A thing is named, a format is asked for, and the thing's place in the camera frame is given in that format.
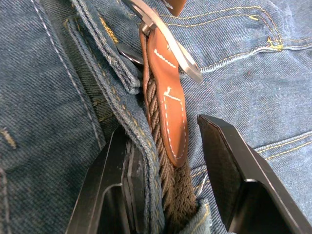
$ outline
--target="metal belt buckle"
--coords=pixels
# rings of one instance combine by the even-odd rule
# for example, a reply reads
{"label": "metal belt buckle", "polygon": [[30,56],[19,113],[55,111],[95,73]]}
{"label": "metal belt buckle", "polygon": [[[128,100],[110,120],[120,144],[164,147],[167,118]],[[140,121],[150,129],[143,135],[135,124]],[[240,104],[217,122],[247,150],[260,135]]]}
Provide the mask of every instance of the metal belt buckle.
{"label": "metal belt buckle", "polygon": [[203,76],[197,67],[194,59],[186,49],[175,40],[170,30],[161,20],[158,14],[142,0],[122,0],[138,17],[145,23],[142,27],[143,32],[148,35],[151,30],[158,28],[164,35],[168,46],[174,54],[182,70],[194,81],[200,83]]}

